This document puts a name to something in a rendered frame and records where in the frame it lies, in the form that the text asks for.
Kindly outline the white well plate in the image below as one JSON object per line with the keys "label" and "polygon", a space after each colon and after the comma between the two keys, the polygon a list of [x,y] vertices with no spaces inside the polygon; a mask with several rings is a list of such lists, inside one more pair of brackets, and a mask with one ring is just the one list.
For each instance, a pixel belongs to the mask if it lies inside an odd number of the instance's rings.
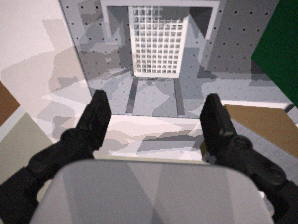
{"label": "white well plate", "polygon": [[190,6],[128,6],[128,11],[134,75],[178,78]]}

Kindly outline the green open bin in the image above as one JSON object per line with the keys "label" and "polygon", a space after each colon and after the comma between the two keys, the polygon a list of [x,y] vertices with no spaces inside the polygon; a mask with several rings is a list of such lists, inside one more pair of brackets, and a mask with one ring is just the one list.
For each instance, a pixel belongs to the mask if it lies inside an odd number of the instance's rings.
{"label": "green open bin", "polygon": [[298,109],[298,0],[279,0],[251,58]]}

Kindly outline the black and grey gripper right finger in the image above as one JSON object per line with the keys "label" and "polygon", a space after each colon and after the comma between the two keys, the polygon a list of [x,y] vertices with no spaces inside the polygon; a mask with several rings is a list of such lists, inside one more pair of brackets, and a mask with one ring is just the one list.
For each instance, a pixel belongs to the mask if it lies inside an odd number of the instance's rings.
{"label": "black and grey gripper right finger", "polygon": [[218,94],[207,95],[199,119],[214,164],[247,175],[273,205],[274,224],[298,224],[298,186],[280,166],[254,150],[247,137],[237,135]]}

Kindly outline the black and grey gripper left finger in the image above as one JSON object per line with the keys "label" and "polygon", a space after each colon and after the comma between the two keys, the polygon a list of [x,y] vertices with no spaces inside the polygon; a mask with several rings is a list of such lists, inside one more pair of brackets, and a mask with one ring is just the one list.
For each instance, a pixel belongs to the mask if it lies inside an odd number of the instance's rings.
{"label": "black and grey gripper left finger", "polygon": [[95,159],[93,152],[102,147],[111,116],[106,92],[96,90],[75,128],[65,130],[59,141],[33,155],[0,185],[2,222],[29,224],[39,204],[37,194],[48,180],[67,164]]}

